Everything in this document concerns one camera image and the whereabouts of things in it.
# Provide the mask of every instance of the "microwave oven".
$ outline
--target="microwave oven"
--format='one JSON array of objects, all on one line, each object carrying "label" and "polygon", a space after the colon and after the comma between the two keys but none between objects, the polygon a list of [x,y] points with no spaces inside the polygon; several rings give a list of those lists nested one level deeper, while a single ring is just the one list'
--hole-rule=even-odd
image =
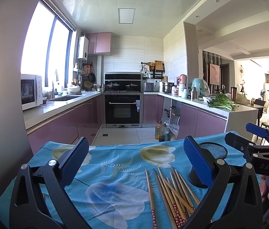
[{"label": "microwave oven", "polygon": [[42,77],[21,74],[22,110],[42,104]]}]

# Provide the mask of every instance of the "mesh pen holder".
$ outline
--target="mesh pen holder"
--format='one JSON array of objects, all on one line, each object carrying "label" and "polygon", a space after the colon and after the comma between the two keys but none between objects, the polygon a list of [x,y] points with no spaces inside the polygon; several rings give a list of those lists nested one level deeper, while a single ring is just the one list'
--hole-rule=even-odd
[{"label": "mesh pen holder", "polygon": [[[217,144],[217,143],[203,142],[203,143],[200,143],[199,146],[202,149],[208,150],[215,159],[219,159],[219,158],[225,159],[228,155],[228,150],[224,146]],[[204,185],[201,183],[201,181],[200,181],[200,179],[199,179],[198,175],[196,174],[196,171],[194,170],[193,167],[191,169],[190,174],[188,175],[188,179],[191,182],[191,184],[193,184],[194,186],[196,186],[198,188],[207,188],[208,187],[207,185]]]}]

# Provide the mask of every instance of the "blue gripper pad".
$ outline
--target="blue gripper pad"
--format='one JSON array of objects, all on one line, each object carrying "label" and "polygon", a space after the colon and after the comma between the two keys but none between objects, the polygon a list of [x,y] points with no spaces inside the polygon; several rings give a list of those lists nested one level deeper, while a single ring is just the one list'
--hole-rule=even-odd
[{"label": "blue gripper pad", "polygon": [[248,123],[246,125],[246,130],[248,132],[251,132],[251,133],[261,137],[261,138],[268,137],[268,132],[267,132],[267,130],[265,128],[261,128],[261,127],[259,127],[257,125],[252,124],[252,123]]},{"label": "blue gripper pad", "polygon": [[183,149],[202,184],[209,188],[213,185],[213,163],[210,163],[202,154],[199,145],[192,136],[187,136],[183,142]]},{"label": "blue gripper pad", "polygon": [[76,145],[70,150],[68,155],[59,165],[61,179],[59,185],[64,188],[73,181],[78,169],[83,163],[89,152],[88,140],[84,137],[80,138]]}]

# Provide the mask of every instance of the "green vegetable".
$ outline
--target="green vegetable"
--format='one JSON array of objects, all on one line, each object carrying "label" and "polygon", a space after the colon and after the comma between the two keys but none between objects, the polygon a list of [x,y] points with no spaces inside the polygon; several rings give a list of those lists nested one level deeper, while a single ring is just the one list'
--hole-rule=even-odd
[{"label": "green vegetable", "polygon": [[208,106],[227,110],[235,110],[236,108],[235,103],[222,93],[216,94],[215,97],[208,102]]}]

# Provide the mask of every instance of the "screw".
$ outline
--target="screw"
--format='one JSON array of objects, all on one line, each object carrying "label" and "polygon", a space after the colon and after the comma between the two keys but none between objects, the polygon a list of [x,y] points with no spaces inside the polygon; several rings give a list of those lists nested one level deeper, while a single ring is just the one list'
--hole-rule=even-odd
[{"label": "screw", "polygon": [[55,160],[55,159],[52,159],[52,160],[49,161],[48,164],[49,164],[50,166],[54,166],[56,163],[57,163],[56,160]]},{"label": "screw", "polygon": [[216,162],[217,162],[219,165],[224,165],[224,164],[225,164],[225,161],[222,160],[221,158],[218,159]]},{"label": "screw", "polygon": [[26,168],[27,168],[27,164],[21,165],[21,169],[26,169]]},{"label": "screw", "polygon": [[246,167],[247,167],[248,169],[252,169],[252,164],[251,164],[251,163],[246,163]]}]

